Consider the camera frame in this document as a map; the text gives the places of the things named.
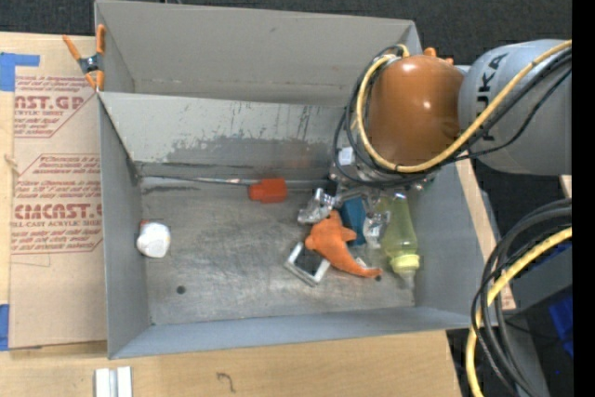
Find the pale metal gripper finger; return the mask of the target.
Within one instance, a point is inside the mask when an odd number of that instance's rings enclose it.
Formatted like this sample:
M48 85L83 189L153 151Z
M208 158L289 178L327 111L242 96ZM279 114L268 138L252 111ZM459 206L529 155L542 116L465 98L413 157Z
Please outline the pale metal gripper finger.
M301 225L319 223L329 217L330 212L335 208L336 201L336 197L327 193L324 189L316 189L306 206L299 210L297 222Z
M381 247L381 240L390 223L390 206L386 199L368 204L364 219L364 239L372 249Z

